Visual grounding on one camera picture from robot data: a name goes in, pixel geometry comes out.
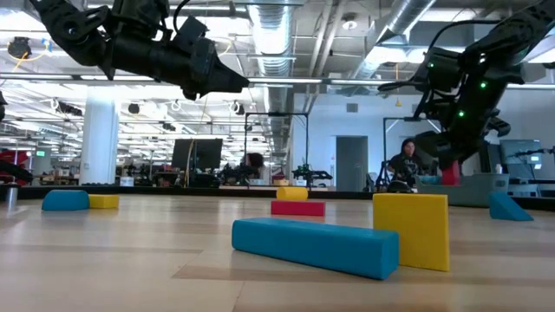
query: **white column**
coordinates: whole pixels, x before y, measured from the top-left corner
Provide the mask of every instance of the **white column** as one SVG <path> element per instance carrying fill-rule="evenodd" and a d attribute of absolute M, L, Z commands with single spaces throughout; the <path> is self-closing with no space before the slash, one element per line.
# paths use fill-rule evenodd
<path fill-rule="evenodd" d="M 79 184 L 115 182 L 121 104 L 110 87 L 88 87 Z"/>

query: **door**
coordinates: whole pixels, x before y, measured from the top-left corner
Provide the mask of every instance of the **door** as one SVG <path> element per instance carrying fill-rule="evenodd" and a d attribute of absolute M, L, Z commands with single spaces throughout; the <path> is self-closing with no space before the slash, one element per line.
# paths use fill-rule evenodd
<path fill-rule="evenodd" d="M 339 192 L 362 192 L 368 173 L 368 137 L 337 137 L 336 181 Z"/>

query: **yellow rectangular block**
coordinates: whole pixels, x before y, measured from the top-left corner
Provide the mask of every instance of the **yellow rectangular block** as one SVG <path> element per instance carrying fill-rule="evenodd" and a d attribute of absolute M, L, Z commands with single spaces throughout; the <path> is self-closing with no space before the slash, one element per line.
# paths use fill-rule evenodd
<path fill-rule="evenodd" d="M 374 229 L 399 233 L 399 264 L 449 272 L 446 195 L 376 194 Z"/>
<path fill-rule="evenodd" d="M 118 209 L 120 197 L 118 195 L 88 195 L 90 209 Z"/>

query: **blue foam block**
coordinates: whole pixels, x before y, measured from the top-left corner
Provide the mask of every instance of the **blue foam block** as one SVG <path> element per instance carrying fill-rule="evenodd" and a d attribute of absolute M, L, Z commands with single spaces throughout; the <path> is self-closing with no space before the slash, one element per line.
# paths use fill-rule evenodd
<path fill-rule="evenodd" d="M 399 236 L 350 226 L 276 218 L 233 223 L 236 250 L 384 280 L 399 264 Z"/>
<path fill-rule="evenodd" d="M 44 211 L 81 211 L 90 207 L 85 191 L 53 190 L 42 201 Z"/>
<path fill-rule="evenodd" d="M 489 195 L 489 215 L 494 219 L 511 221 L 533 221 L 531 215 L 522 209 L 504 192 Z"/>

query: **black hair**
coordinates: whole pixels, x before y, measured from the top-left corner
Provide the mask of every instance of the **black hair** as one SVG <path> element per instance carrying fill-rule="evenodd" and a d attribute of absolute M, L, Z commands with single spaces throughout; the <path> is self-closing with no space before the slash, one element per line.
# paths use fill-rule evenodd
<path fill-rule="evenodd" d="M 249 158 L 251 167 L 261 168 L 264 166 L 264 156 L 261 153 L 248 153 L 246 155 Z"/>
<path fill-rule="evenodd" d="M 405 140 L 402 142 L 402 144 L 401 144 L 401 154 L 405 153 L 405 146 L 406 146 L 408 143 L 415 144 L 415 139 L 413 139 L 413 138 L 408 138 L 408 139 L 405 139 Z"/>

